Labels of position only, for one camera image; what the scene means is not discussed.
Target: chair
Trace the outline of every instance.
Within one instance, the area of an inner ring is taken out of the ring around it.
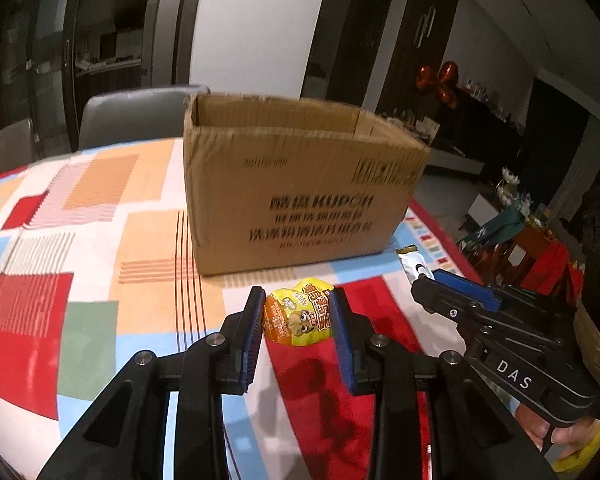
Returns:
[[[0,173],[31,164],[36,160],[35,153],[31,119],[0,130]]]
[[[209,88],[182,85],[94,96],[84,107],[78,148],[181,137],[185,98],[198,93]]]

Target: open cardboard box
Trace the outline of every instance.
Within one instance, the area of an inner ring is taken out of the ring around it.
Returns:
[[[202,275],[378,253],[429,148],[349,105],[199,94],[184,119],[190,229]]]

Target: screw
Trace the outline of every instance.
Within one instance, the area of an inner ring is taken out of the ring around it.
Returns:
[[[134,362],[139,366],[144,366],[145,364],[149,364],[151,359],[154,356],[148,350],[141,350],[136,355],[134,355]]]
[[[373,346],[377,346],[378,348],[382,348],[389,344],[389,338],[384,334],[373,334],[370,341]]]
[[[445,350],[440,357],[450,365],[457,365],[462,360],[462,356],[455,350]]]
[[[206,344],[209,346],[220,346],[225,342],[225,337],[219,332],[213,332],[206,336]]]

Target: patchwork tablecloth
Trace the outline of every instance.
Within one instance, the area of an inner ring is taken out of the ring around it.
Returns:
[[[416,203],[384,253],[203,278],[182,158],[182,140],[165,139],[0,176],[0,453],[27,479],[136,351],[183,351],[241,310],[252,285],[270,292],[305,276],[346,283],[353,309],[378,332],[414,351],[464,351],[453,323],[413,301],[392,250],[416,243],[432,268],[472,272]],[[332,342],[263,344],[249,393],[223,405],[232,478],[365,477],[373,401],[348,395]]]

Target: yellow package in hand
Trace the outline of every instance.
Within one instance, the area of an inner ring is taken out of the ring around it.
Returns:
[[[278,288],[264,305],[264,333],[276,343],[307,346],[331,337],[330,285],[305,278],[294,288]]]

